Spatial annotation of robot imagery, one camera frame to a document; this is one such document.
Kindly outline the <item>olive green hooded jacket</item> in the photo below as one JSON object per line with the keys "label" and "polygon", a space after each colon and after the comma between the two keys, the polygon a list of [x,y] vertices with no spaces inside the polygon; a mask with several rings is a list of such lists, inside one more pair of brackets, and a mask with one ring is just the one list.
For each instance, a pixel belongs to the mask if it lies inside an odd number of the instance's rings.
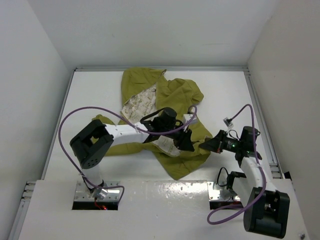
{"label": "olive green hooded jacket", "polygon": [[[175,78],[167,80],[164,69],[133,67],[125,70],[121,80],[121,115],[131,123],[138,122],[161,108],[170,107],[182,120],[192,105],[199,104],[204,95],[198,85],[190,79]],[[106,156],[131,155],[143,150],[153,152],[165,171],[174,180],[179,180],[206,162],[208,150],[200,149],[199,144],[212,134],[197,121],[189,127],[194,151],[181,151],[174,146],[173,140],[161,136],[151,143],[127,143],[113,145]]]}

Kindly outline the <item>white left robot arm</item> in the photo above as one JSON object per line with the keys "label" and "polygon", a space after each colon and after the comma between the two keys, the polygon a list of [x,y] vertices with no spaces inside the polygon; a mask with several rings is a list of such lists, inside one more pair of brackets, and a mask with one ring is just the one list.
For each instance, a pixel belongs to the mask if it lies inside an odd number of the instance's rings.
{"label": "white left robot arm", "polygon": [[189,110],[182,120],[177,116],[173,108],[164,107],[136,123],[114,125],[104,124],[99,119],[92,120],[70,141],[70,147],[84,171],[82,177],[89,192],[105,186],[97,166],[110,147],[148,144],[163,137],[171,139],[180,151],[194,152],[189,125],[197,121],[196,113]]}

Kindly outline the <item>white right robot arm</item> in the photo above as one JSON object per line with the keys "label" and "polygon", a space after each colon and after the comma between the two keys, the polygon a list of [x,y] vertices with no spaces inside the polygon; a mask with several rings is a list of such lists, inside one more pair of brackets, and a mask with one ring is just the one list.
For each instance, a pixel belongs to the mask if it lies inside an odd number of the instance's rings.
{"label": "white right robot arm", "polygon": [[240,138],[229,137],[228,132],[220,130],[215,137],[206,138],[199,148],[235,154],[241,171],[227,172],[224,182],[219,179],[214,182],[220,193],[217,200],[234,202],[239,197],[247,232],[282,239],[287,230],[290,197],[275,187],[260,165],[262,157],[255,151],[259,135],[251,126],[243,127]]}

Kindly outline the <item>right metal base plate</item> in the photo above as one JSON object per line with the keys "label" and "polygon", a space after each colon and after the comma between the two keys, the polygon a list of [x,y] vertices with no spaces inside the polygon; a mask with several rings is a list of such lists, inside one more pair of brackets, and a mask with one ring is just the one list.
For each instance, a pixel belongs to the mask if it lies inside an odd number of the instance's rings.
{"label": "right metal base plate", "polygon": [[211,202],[239,202],[241,199],[234,192],[226,189],[225,186],[221,187],[214,181],[207,182],[208,198]]}

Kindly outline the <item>metal base plate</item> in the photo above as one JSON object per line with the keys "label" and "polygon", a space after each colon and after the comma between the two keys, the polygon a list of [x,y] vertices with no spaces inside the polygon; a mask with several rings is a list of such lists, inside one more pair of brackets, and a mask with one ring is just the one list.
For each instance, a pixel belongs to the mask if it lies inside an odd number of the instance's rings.
{"label": "metal base plate", "polygon": [[104,189],[94,190],[92,193],[84,182],[77,182],[74,194],[74,202],[90,202],[93,203],[95,199],[98,202],[117,203],[122,194],[119,181],[105,181]]}
{"label": "metal base plate", "polygon": [[241,199],[234,192],[226,189],[225,186],[221,187],[214,181],[207,182],[208,198],[211,202],[239,202]]}

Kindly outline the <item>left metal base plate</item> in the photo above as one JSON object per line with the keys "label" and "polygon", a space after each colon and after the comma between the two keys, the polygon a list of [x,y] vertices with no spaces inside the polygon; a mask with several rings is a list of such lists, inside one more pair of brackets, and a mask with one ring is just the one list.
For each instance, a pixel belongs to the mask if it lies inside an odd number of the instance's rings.
{"label": "left metal base plate", "polygon": [[84,182],[77,182],[74,194],[74,202],[90,202],[93,203],[95,199],[98,202],[117,203],[122,194],[119,181],[105,181],[104,189],[94,190],[92,193]]}

